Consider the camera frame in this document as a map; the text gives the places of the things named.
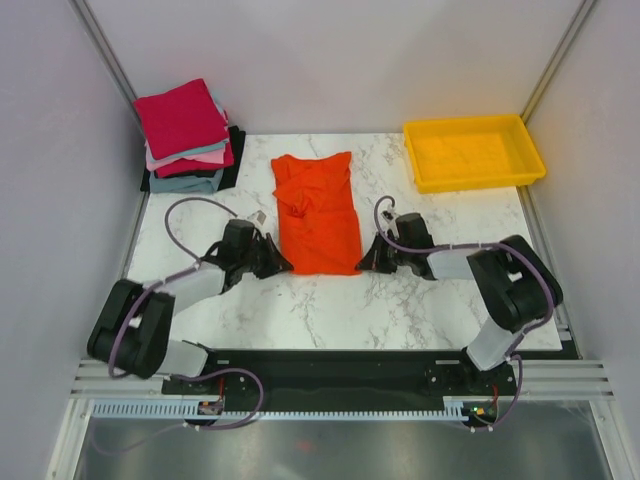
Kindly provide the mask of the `orange t shirt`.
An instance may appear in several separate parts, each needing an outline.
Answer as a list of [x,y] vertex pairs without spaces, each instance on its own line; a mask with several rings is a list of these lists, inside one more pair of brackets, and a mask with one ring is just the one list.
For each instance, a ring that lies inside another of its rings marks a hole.
[[351,188],[352,154],[271,161],[281,251],[296,275],[353,276],[362,259]]

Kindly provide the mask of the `yellow plastic tray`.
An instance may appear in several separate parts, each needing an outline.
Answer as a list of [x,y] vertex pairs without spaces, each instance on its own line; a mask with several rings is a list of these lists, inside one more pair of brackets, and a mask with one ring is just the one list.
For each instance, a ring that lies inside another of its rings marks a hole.
[[517,114],[411,121],[403,134],[422,194],[529,186],[547,173]]

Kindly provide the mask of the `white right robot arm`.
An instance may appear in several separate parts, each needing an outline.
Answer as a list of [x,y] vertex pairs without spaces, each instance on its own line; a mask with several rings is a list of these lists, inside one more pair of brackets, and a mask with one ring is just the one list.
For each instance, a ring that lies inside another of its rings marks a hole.
[[393,274],[407,267],[427,281],[474,282],[488,319],[462,350],[457,377],[465,391],[483,392],[524,337],[548,323],[563,303],[559,282],[520,235],[489,244],[437,245],[420,214],[383,216],[388,227],[378,230],[355,269]]

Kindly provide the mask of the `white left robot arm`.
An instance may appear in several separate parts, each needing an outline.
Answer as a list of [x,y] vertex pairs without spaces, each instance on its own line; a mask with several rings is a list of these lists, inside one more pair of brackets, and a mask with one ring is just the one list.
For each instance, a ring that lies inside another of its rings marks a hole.
[[196,392],[211,392],[220,371],[206,360],[202,346],[170,338],[174,316],[226,293],[247,273],[266,279],[292,269],[270,234],[251,221],[233,219],[194,265],[152,282],[117,281],[89,336],[87,353],[107,364],[111,374],[184,376]]

